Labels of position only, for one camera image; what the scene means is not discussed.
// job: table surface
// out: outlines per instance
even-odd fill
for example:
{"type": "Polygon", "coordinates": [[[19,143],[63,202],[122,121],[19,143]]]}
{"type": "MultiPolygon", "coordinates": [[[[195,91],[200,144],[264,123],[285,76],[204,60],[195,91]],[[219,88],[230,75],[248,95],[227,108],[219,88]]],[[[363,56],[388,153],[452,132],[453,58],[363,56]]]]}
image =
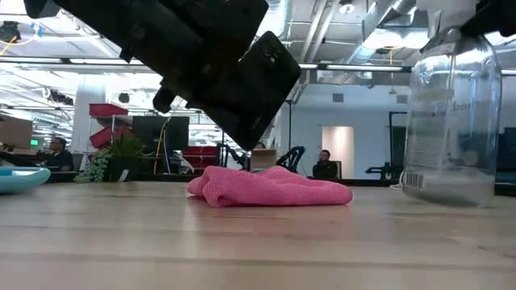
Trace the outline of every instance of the table surface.
{"type": "Polygon", "coordinates": [[[186,184],[50,184],[0,196],[2,289],[514,289],[516,200],[210,208],[186,184]]]}

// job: barcode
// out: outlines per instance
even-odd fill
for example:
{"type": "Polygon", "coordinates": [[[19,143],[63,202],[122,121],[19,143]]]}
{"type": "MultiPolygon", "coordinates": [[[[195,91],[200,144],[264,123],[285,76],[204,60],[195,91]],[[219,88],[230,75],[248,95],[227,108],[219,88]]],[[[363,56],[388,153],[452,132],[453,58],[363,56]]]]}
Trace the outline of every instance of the barcode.
{"type": "Polygon", "coordinates": [[[417,173],[406,173],[405,175],[405,185],[409,187],[414,187],[418,189],[422,189],[423,187],[423,176],[417,173]]]}

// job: pillar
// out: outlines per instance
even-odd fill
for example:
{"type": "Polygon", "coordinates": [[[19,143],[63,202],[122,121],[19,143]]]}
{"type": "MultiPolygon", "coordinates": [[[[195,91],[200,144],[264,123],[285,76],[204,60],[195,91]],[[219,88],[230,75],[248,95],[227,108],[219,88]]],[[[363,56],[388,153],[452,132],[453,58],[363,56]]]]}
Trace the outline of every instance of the pillar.
{"type": "Polygon", "coordinates": [[[71,152],[94,150],[89,146],[89,137],[102,128],[95,120],[90,122],[89,104],[107,102],[105,79],[102,75],[81,75],[75,97],[71,152]]]}

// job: pink microfiber towel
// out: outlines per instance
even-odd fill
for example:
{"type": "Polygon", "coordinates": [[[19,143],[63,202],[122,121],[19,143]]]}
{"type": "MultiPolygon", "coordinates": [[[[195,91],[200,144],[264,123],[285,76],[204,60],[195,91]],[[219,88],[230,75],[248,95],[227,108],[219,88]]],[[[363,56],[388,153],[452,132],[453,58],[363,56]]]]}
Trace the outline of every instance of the pink microfiber towel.
{"type": "Polygon", "coordinates": [[[309,180],[283,167],[252,174],[208,167],[188,184],[188,192],[213,207],[231,205],[346,205],[350,188],[330,181],[309,180]]]}

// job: man sitting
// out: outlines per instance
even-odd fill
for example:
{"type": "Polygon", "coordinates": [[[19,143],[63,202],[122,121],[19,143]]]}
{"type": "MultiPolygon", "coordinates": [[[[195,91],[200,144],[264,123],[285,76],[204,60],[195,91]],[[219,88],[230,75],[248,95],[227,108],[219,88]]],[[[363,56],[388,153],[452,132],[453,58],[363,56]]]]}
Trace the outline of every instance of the man sitting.
{"type": "Polygon", "coordinates": [[[73,155],[66,149],[66,140],[55,137],[50,142],[52,154],[47,155],[45,166],[53,172],[69,172],[73,169],[73,155]]]}
{"type": "Polygon", "coordinates": [[[322,150],[319,154],[319,161],[314,165],[313,174],[314,178],[337,178],[337,164],[330,161],[330,152],[328,150],[322,150]]]}

